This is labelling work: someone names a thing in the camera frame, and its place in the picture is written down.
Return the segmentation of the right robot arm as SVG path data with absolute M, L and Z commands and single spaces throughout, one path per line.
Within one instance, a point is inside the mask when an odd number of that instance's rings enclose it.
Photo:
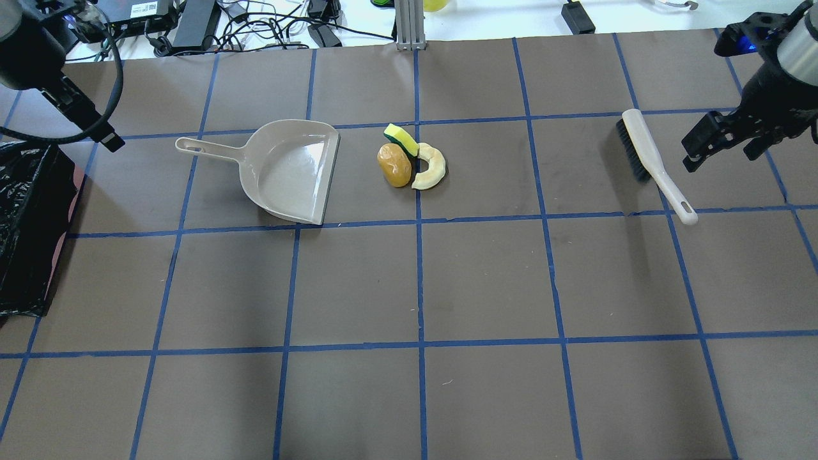
M 757 53 L 760 68 L 746 82 L 728 114 L 710 111 L 683 137 L 683 165 L 690 173 L 738 144 L 756 160 L 785 139 L 816 135 L 816 6 L 801 2 L 791 13 L 756 12 L 728 24 L 714 46 L 722 58 Z

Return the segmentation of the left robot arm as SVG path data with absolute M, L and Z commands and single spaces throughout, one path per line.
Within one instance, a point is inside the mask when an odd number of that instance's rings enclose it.
M 91 139 L 110 152 L 119 150 L 125 145 L 125 140 L 115 132 L 109 121 L 123 94 L 125 65 L 110 28 L 102 22 L 105 14 L 94 1 L 38 1 L 37 7 L 45 9 L 45 13 L 33 14 L 19 1 L 2 2 L 2 85 L 17 91 L 39 91 L 65 119 L 79 127 L 80 132 L 64 137 L 43 137 L 3 127 L 2 135 L 41 146 L 59 146 Z M 96 111 L 89 96 L 63 73 L 66 52 L 46 25 L 65 17 L 73 18 L 80 26 L 96 29 L 110 45 L 116 79 L 102 114 Z

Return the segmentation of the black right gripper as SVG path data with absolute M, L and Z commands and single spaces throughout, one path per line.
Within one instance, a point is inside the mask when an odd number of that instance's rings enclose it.
M 793 139 L 815 125 L 815 13 L 753 13 L 728 24 L 714 52 L 725 58 L 756 52 L 762 64 L 742 90 L 736 111 L 707 112 L 684 135 L 683 165 L 690 174 L 713 155 L 745 141 L 745 157 L 757 160 L 777 144 L 777 135 Z

